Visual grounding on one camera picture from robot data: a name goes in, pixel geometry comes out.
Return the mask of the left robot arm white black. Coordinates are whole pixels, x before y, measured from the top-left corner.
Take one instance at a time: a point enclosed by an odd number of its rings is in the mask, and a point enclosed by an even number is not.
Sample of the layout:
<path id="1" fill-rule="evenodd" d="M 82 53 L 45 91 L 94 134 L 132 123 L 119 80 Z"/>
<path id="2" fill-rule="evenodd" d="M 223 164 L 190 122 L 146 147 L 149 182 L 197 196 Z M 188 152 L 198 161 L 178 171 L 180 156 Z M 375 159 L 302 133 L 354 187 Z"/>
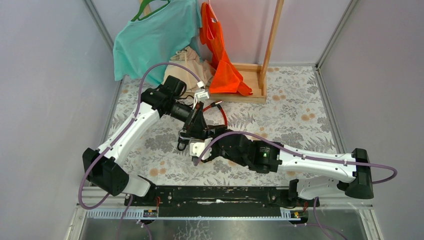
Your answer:
<path id="1" fill-rule="evenodd" d="M 144 206 L 152 204 L 155 192 L 151 183 L 143 177 L 127 173 L 124 162 L 136 140 L 140 139 L 162 116 L 169 115 L 186 122 L 194 112 L 189 105 L 178 102 L 186 84 L 176 77 L 168 76 L 157 88 L 147 88 L 139 104 L 114 135 L 98 148 L 87 148 L 82 154 L 86 180 L 111 196 L 136 195 Z"/>

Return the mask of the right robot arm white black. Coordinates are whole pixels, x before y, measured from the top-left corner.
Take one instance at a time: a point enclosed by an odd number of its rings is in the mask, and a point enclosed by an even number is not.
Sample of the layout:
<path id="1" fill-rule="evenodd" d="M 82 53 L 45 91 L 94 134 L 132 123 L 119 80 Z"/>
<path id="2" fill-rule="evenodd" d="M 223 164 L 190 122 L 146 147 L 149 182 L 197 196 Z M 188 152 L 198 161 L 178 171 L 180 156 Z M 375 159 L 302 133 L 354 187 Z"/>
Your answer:
<path id="1" fill-rule="evenodd" d="M 374 198 L 369 156 L 365 149 L 351 153 L 327 154 L 302 150 L 269 141 L 263 137 L 250 140 L 248 132 L 228 131 L 205 139 L 201 146 L 190 147 L 195 165 L 223 157 L 260 174 L 270 172 L 302 172 L 317 175 L 313 182 L 294 181 L 287 191 L 287 201 L 293 206 L 305 200 L 343 192 L 361 200 Z"/>

